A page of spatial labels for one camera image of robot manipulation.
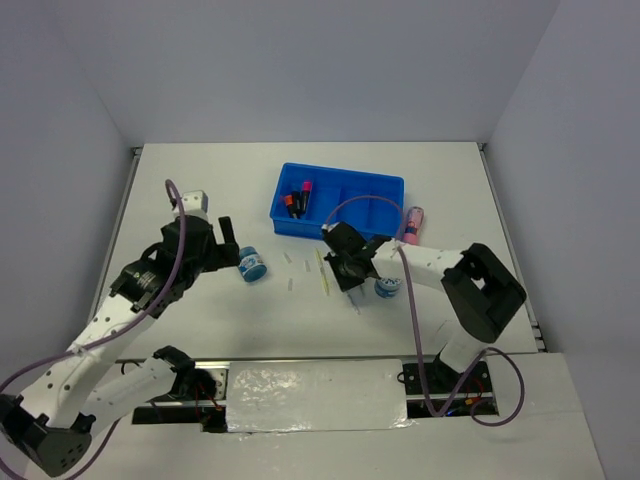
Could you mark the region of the orange cap black highlighter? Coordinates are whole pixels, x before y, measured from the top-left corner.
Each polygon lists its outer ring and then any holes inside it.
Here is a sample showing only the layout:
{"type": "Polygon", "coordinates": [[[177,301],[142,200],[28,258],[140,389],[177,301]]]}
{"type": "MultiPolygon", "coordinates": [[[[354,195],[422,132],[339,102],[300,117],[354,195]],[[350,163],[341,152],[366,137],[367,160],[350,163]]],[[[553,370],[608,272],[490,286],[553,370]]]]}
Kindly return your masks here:
{"type": "Polygon", "coordinates": [[[293,211],[292,203],[293,203],[293,201],[292,201],[291,194],[286,195],[284,197],[284,204],[285,204],[286,210],[288,212],[288,215],[289,215],[290,218],[296,219],[294,217],[294,211],[293,211]]]}

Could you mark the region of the blue cap black highlighter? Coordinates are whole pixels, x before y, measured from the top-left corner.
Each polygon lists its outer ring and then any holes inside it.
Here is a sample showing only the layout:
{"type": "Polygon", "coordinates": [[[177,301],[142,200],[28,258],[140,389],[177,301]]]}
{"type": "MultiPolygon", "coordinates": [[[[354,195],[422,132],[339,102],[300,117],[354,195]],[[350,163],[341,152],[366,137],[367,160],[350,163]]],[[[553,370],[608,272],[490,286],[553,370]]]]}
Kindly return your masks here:
{"type": "Polygon", "coordinates": [[[292,206],[293,206],[293,211],[294,211],[294,217],[296,219],[299,219],[304,213],[305,213],[305,208],[303,205],[303,201],[302,201],[302,195],[300,191],[292,191],[291,192],[291,197],[292,197],[292,206]]]}

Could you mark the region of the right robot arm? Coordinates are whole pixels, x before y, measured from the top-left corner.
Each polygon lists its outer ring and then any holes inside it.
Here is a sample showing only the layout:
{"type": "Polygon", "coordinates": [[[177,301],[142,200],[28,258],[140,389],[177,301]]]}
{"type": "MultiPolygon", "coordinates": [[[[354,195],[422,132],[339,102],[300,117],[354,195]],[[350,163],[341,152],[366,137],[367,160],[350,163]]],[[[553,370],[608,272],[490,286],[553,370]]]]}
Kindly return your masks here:
{"type": "Polygon", "coordinates": [[[322,238],[330,249],[325,260],[343,292],[368,279],[402,279],[409,288],[420,285],[446,295],[457,327],[431,367],[446,391],[468,381],[472,362],[499,339],[527,298],[516,277],[481,243],[441,250],[383,235],[367,240],[345,222],[323,225],[322,238]]]}

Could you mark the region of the blue pen refill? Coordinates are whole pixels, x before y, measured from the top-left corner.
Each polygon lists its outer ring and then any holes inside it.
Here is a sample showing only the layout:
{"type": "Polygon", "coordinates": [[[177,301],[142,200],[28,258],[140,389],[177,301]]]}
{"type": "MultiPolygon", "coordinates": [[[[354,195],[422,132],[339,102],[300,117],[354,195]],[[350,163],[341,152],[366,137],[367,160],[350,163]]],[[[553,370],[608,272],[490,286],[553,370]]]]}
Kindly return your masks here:
{"type": "Polygon", "coordinates": [[[346,292],[346,295],[351,303],[351,306],[353,308],[353,310],[355,311],[356,315],[360,316],[362,314],[362,311],[360,309],[360,306],[358,304],[358,302],[356,301],[354,295],[351,292],[346,292]]]}

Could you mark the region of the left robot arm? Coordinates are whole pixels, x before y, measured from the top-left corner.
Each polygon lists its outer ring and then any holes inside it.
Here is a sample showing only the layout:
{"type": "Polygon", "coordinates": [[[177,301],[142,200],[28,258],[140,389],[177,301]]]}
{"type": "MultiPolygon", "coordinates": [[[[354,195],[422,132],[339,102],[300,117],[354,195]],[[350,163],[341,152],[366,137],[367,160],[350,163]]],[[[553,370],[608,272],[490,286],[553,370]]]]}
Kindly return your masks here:
{"type": "Polygon", "coordinates": [[[64,358],[20,394],[1,396],[2,433],[48,476],[74,469],[99,432],[146,401],[199,391],[214,396],[211,376],[173,346],[156,350],[108,384],[101,380],[200,274],[238,266],[230,218],[220,218],[219,225],[221,243],[206,218],[188,215],[165,225],[162,240],[122,269],[64,358]]]}

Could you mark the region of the pink cap black highlighter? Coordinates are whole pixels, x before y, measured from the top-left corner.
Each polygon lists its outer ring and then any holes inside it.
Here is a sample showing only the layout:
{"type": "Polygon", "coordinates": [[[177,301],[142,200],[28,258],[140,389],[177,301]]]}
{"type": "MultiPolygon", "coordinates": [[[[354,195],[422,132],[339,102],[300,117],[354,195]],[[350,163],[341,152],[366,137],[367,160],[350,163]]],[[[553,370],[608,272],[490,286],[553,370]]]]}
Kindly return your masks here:
{"type": "Polygon", "coordinates": [[[312,182],[304,181],[300,191],[299,214],[304,216],[308,210],[309,199],[312,191],[312,182]]]}

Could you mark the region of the yellow pen refill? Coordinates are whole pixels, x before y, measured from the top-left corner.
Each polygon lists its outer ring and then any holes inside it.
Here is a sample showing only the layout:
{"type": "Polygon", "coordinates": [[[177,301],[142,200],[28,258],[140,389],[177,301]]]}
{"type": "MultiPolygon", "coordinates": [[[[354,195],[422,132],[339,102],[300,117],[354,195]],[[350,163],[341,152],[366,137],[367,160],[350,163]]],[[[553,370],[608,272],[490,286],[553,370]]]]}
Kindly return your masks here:
{"type": "Polygon", "coordinates": [[[320,252],[320,250],[318,248],[315,248],[315,258],[316,258],[318,270],[319,270],[319,273],[320,273],[320,278],[321,278],[321,282],[322,282],[323,291],[324,291],[326,296],[330,296],[330,287],[329,287],[329,282],[328,282],[328,278],[327,278],[327,275],[326,275],[326,270],[325,270],[325,266],[324,266],[324,260],[322,258],[321,252],[320,252]]]}

